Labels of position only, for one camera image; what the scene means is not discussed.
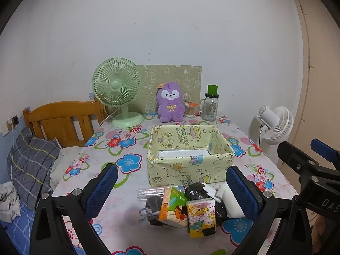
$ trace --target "stuffed animal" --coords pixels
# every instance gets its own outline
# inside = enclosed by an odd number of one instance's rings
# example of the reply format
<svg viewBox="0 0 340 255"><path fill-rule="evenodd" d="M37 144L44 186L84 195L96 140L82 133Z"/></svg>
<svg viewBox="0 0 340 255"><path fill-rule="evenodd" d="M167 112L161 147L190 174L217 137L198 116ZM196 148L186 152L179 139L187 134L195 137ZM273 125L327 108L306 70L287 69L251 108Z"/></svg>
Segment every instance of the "stuffed animal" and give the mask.
<svg viewBox="0 0 340 255"><path fill-rule="evenodd" d="M183 105L183 93L176 82L168 82L159 86L156 101L159 104L158 114L160 121L182 122L185 107Z"/></svg>

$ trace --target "blue bed sheet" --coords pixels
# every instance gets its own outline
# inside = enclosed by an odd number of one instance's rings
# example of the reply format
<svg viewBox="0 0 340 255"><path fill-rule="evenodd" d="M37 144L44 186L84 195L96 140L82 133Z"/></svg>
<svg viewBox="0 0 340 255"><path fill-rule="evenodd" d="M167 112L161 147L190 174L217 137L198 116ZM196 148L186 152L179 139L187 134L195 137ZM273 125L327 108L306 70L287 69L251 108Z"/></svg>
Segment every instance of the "blue bed sheet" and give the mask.
<svg viewBox="0 0 340 255"><path fill-rule="evenodd" d="M21 216L16 217L12 223L2 222L2 227L6 227L6 232L14 247L21 255L30 253L30 233L34 219L34 211L29 209L20 201ZM74 247L78 255L86 255L83 249Z"/></svg>

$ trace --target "metal screw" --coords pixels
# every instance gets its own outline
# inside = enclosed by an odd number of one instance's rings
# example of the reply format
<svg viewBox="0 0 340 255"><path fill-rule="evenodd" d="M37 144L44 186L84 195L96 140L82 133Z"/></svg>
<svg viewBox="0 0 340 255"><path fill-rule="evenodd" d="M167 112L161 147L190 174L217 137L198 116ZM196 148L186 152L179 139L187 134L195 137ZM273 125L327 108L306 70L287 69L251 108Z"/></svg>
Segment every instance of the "metal screw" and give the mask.
<svg viewBox="0 0 340 255"><path fill-rule="evenodd" d="M48 198L48 196L49 196L49 194L48 194L48 193L43 193L43 194L41 195L41 198L42 198L42 199L47 199L47 198Z"/></svg>
<svg viewBox="0 0 340 255"><path fill-rule="evenodd" d="M314 176L314 175L311 177L311 179L312 179L315 183L318 183L318 182L319 182L318 178L317 178L316 176Z"/></svg>
<svg viewBox="0 0 340 255"><path fill-rule="evenodd" d="M270 198L270 197L272 197L272 193L269 192L269 191L264 191L263 196L266 197L266 198Z"/></svg>
<svg viewBox="0 0 340 255"><path fill-rule="evenodd" d="M72 195L78 196L78 195L80 195L81 192L82 192L81 189L74 189L74 190L72 191Z"/></svg>

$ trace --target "plush toy eye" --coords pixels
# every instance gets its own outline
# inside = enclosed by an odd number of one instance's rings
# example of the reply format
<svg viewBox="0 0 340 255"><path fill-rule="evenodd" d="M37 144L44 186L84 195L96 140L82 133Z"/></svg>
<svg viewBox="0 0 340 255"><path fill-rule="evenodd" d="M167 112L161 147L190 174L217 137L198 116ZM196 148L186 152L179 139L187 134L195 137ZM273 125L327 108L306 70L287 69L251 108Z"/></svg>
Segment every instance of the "plush toy eye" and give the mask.
<svg viewBox="0 0 340 255"><path fill-rule="evenodd" d="M172 90L172 95L173 95L174 97L179 97L179 96L180 96L180 94L178 93L177 90Z"/></svg>
<svg viewBox="0 0 340 255"><path fill-rule="evenodd" d="M162 91L162 98L163 99L166 99L166 97L169 95L169 92L168 92L168 90L163 90Z"/></svg>

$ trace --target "plaid pillow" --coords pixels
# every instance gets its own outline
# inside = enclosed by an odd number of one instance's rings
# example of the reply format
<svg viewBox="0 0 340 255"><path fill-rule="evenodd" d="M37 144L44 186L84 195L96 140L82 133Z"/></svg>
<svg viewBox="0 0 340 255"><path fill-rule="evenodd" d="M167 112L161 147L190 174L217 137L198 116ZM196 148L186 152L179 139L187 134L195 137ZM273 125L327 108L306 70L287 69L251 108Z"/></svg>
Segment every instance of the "plaid pillow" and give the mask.
<svg viewBox="0 0 340 255"><path fill-rule="evenodd" d="M42 193L51 191L50 173L60 148L52 141L36 138L24 128L7 158L7 169L20 199L31 210Z"/></svg>

